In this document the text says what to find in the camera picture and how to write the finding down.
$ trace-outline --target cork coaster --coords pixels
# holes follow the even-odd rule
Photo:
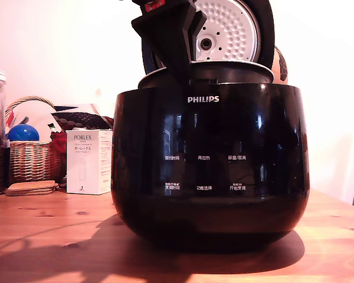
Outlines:
[[[55,191],[58,184],[55,181],[16,183],[5,190],[7,196],[48,195]]]
[[[16,183],[11,185],[8,190],[10,191],[25,191],[34,189],[49,189],[55,186],[55,181],[40,181],[40,182],[25,182]]]
[[[6,191],[5,194],[7,196],[41,196],[41,195],[49,195],[53,193],[55,189],[39,189],[39,190],[31,190],[26,192],[8,192]]]

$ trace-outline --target red object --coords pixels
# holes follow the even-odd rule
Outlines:
[[[52,142],[50,147],[61,154],[67,154],[67,134],[66,133],[51,133]]]
[[[6,121],[6,125],[8,127],[10,127],[12,125],[12,122],[14,120],[14,113],[13,113],[13,110],[11,111],[9,117],[8,117],[8,121]]]
[[[146,4],[146,11],[147,12],[153,11],[154,9],[160,8],[164,4],[165,4],[165,0],[153,1],[151,4]]]

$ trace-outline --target blue ball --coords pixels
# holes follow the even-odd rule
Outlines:
[[[31,140],[31,141],[39,141],[40,134],[38,134],[37,130],[26,124],[20,124],[14,126],[8,133],[8,138],[10,141],[20,141],[20,140]]]

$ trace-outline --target wicker basket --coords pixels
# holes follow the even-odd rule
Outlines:
[[[25,97],[12,103],[5,112],[8,119],[11,111],[26,101],[42,101],[53,104],[41,97]],[[66,175],[67,163],[64,154],[50,146],[50,142],[13,141],[9,161],[9,182],[35,182],[55,180],[59,182]]]

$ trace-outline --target rice cooker lid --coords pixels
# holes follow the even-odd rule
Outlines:
[[[207,17],[197,36],[197,61],[249,61],[272,67],[274,23],[268,0],[196,0],[195,6]],[[146,49],[143,46],[146,73],[163,68]]]

